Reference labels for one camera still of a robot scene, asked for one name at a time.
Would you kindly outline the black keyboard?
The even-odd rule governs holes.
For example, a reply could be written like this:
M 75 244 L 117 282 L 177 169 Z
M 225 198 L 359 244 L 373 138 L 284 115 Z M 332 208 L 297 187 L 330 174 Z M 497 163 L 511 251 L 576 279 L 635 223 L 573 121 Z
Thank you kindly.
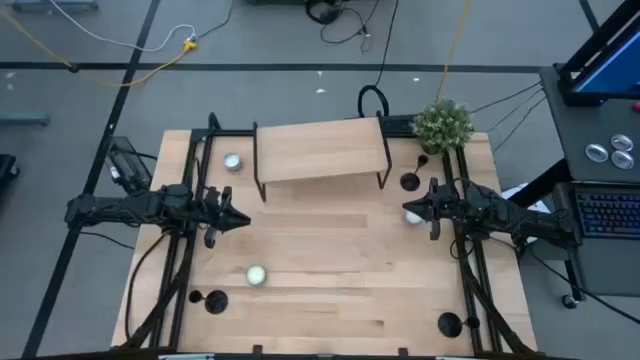
M 552 198 L 574 227 L 570 256 L 580 285 L 597 295 L 640 298 L 640 188 L 561 183 Z

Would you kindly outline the black floor object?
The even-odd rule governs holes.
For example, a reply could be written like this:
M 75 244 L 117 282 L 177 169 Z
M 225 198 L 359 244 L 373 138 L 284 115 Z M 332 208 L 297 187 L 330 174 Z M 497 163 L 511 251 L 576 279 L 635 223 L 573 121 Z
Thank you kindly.
M 0 194 L 8 189 L 19 174 L 17 158 L 10 154 L 0 154 Z

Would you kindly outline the black control box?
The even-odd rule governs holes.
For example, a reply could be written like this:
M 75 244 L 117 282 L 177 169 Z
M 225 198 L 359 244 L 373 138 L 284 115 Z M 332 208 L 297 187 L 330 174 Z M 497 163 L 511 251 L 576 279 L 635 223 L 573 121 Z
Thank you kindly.
M 128 138 L 113 136 L 106 159 L 113 182 L 128 194 L 149 189 L 152 175 Z

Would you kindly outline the black wheeled stand leg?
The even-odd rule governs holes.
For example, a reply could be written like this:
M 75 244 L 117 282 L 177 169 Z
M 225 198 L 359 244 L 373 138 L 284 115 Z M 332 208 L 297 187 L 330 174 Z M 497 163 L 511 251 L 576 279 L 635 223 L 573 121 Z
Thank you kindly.
M 586 300 L 583 292 L 584 280 L 575 249 L 567 251 L 567 259 L 564 261 L 570 292 L 561 298 L 562 304 L 568 309 L 575 309 L 581 302 Z

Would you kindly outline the grey metal stand foot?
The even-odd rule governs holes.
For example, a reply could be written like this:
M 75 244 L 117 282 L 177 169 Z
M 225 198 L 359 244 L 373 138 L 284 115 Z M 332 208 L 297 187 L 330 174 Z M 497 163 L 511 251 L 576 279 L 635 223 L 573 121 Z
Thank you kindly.
M 46 112 L 0 112 L 0 125 L 48 126 L 50 116 Z
M 61 8 L 65 11 L 93 11 L 99 5 L 95 0 L 9 0 L 9 5 L 17 12 L 44 12 Z

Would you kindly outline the green potted plant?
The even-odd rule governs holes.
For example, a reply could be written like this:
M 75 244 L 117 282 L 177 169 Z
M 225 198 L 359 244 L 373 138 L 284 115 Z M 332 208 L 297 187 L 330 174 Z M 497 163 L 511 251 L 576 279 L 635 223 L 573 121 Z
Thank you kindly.
M 410 127 L 427 154 L 442 154 L 464 146 L 474 133 L 469 109 L 446 98 L 415 115 Z

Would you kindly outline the wooden shelf riser black legs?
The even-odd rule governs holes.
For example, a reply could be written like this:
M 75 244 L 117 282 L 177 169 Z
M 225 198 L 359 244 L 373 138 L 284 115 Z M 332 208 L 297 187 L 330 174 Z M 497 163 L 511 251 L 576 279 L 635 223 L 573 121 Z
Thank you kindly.
M 392 169 L 378 117 L 293 125 L 253 125 L 253 178 L 262 200 L 272 183 L 375 174 L 384 188 Z

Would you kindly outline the black side desk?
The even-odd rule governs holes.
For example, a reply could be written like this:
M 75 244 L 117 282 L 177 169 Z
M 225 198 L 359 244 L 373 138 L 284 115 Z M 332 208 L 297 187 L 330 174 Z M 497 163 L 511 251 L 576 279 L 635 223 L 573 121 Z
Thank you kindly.
M 558 89 L 556 69 L 543 67 L 539 76 L 564 157 L 510 199 L 520 206 L 530 206 L 552 193 L 556 184 L 565 182 L 640 188 L 640 113 L 633 110 L 634 102 L 611 99 L 598 107 L 569 107 Z M 632 169 L 619 169 L 609 160 L 596 163 L 588 159 L 587 145 L 608 145 L 611 137 L 617 134 L 629 136 L 634 143 Z

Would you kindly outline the black monitor blue screen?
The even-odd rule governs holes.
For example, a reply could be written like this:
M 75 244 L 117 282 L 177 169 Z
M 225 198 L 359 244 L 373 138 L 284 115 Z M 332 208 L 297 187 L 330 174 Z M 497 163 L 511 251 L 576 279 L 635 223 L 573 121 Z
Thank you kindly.
M 640 0 L 624 0 L 557 74 L 569 106 L 640 100 Z

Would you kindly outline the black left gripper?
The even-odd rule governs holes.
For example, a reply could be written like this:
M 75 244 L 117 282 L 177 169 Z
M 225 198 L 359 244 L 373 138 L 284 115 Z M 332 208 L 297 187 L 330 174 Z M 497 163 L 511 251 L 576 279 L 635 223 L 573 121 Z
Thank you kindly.
M 225 186 L 222 191 L 212 187 L 203 200 L 193 201 L 193 218 L 198 224 L 205 225 L 204 245 L 209 249 L 215 246 L 218 233 L 251 224 L 249 216 L 237 210 L 231 199 L 232 189 Z

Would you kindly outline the cream wax tin candle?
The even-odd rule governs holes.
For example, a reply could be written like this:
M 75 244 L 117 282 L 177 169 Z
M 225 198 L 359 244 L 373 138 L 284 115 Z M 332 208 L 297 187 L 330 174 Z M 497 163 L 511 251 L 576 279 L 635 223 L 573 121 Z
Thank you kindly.
M 267 280 L 267 271 L 260 265 L 252 265 L 247 268 L 246 281 L 250 286 L 262 286 Z

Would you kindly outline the black front frame rail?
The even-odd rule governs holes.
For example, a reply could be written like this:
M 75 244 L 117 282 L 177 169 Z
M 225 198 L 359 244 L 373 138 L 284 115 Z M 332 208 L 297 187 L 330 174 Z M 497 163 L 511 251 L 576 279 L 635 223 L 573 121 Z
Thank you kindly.
M 344 354 L 271 354 L 255 345 L 248 353 L 176 352 L 173 348 L 111 349 L 108 351 L 70 353 L 59 355 L 28 355 L 0 360 L 581 360 L 549 356 L 542 353 L 514 354 L 481 352 L 479 356 L 458 355 L 410 355 L 406 348 L 399 348 L 394 355 L 344 355 Z

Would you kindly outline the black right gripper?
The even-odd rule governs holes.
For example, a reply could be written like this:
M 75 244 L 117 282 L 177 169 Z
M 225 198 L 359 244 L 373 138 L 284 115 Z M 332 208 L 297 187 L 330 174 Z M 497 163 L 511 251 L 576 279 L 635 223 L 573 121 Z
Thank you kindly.
M 438 240 L 441 235 L 440 220 L 453 219 L 457 214 L 458 195 L 449 185 L 440 185 L 438 179 L 432 177 L 425 196 L 402 204 L 404 211 L 419 215 L 424 222 L 431 224 L 430 239 Z

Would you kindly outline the white paper sheet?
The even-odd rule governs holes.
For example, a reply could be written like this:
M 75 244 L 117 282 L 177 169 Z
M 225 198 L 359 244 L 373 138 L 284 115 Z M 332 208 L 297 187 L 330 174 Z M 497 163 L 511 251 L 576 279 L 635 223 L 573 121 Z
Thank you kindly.
M 514 194 L 516 194 L 519 191 L 521 191 L 522 189 L 524 189 L 526 186 L 527 186 L 527 183 L 519 184 L 519 185 L 517 185 L 515 187 L 512 187 L 512 188 L 509 188 L 507 190 L 502 191 L 501 192 L 501 196 L 504 199 L 509 199 Z M 549 213 L 550 212 L 549 208 L 541 200 L 538 200 L 536 203 L 534 203 L 533 205 L 529 206 L 528 209 L 529 210 L 538 211 L 538 212 L 543 212 L 543 213 Z M 527 243 L 528 244 L 532 244 L 532 243 L 536 242 L 537 240 L 538 240 L 537 237 L 528 237 L 527 238 Z

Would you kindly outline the black candle stick holder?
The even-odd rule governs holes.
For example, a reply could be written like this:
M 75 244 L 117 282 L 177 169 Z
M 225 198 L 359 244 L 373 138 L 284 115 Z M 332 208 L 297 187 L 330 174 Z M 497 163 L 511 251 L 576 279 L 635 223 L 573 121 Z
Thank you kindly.
M 202 302 L 205 310 L 214 315 L 223 313 L 229 302 L 228 295 L 222 290 L 213 290 L 207 295 L 199 290 L 193 290 L 189 293 L 188 300 L 191 303 Z
M 418 171 L 429 162 L 429 157 L 425 154 L 419 155 L 417 159 L 416 168 L 413 172 L 404 173 L 400 177 L 401 187 L 408 192 L 416 191 L 421 184 L 418 176 Z
M 461 335 L 464 327 L 472 330 L 480 326 L 480 320 L 476 316 L 470 316 L 462 320 L 458 315 L 452 312 L 442 313 L 437 321 L 439 331 L 448 338 L 456 338 Z

